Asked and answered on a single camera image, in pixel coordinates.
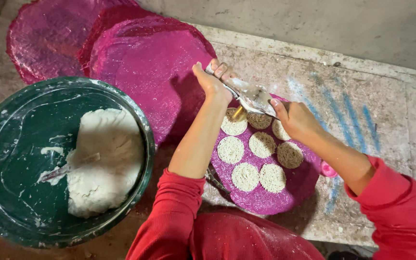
concrete floor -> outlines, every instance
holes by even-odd
[[[416,69],[416,1],[137,0],[182,21]]]

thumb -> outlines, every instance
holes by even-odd
[[[194,66],[192,66],[192,71],[194,72],[195,77],[205,76],[207,75],[202,68],[202,64],[197,62]]]
[[[277,114],[277,117],[282,122],[282,125],[286,124],[288,122],[288,112],[286,111],[283,103],[280,102],[280,100],[273,98],[270,100],[270,104],[274,108],[275,113]]]

hand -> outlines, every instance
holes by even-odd
[[[286,133],[292,139],[308,145],[307,143],[315,137],[325,133],[304,103],[285,102],[275,98],[271,99],[270,103]]]
[[[207,74],[200,62],[197,62],[192,67],[192,71],[195,77],[198,79],[198,83],[205,91],[207,98],[222,98],[227,103],[232,100],[232,93],[224,87],[219,79],[226,79],[228,77],[236,78],[237,74],[232,72],[232,67],[225,63],[219,63],[218,59],[211,60],[211,69],[214,71],[214,76]]]

red sleeve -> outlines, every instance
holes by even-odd
[[[165,169],[152,212],[139,228],[126,259],[187,259],[204,184],[205,178],[186,178]]]
[[[357,197],[345,185],[350,198],[375,224],[373,241],[379,251],[374,259],[416,259],[416,181],[395,172],[380,158],[369,156],[376,172]]]

white dough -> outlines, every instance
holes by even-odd
[[[224,131],[224,133],[230,135],[230,136],[238,136],[239,134],[243,133],[246,130],[246,127],[248,123],[246,120],[242,121],[234,121],[232,116],[235,113],[236,108],[228,108],[226,110],[226,115],[224,116],[224,119],[222,120],[221,129]]]
[[[219,141],[217,151],[221,161],[235,164],[242,159],[244,146],[240,139],[234,136],[228,136]]]
[[[277,147],[277,159],[287,169],[295,169],[303,162],[303,152],[297,144],[292,142],[281,143]]]
[[[270,126],[272,117],[264,114],[248,113],[246,115],[246,120],[250,125],[258,130],[266,129]]]
[[[238,164],[234,170],[232,170],[231,178],[232,183],[239,190],[250,192],[258,186],[258,169],[247,162],[243,162]]]
[[[267,158],[273,155],[277,147],[274,139],[264,132],[254,133],[248,141],[248,146],[251,152],[259,158]]]
[[[61,156],[64,156],[62,147],[44,147],[41,149],[41,154],[45,155],[48,153],[48,151],[55,151],[58,152]]]
[[[280,140],[290,140],[290,136],[283,128],[282,122],[280,120],[274,120],[274,122],[272,123],[272,132],[274,133],[275,137]]]
[[[264,164],[259,172],[259,182],[268,192],[281,192],[285,188],[285,173],[276,164]]]
[[[100,153],[100,160],[82,164]],[[68,213],[88,218],[117,208],[127,198],[143,165],[139,126],[127,110],[99,109],[80,120],[76,149],[68,153]]]

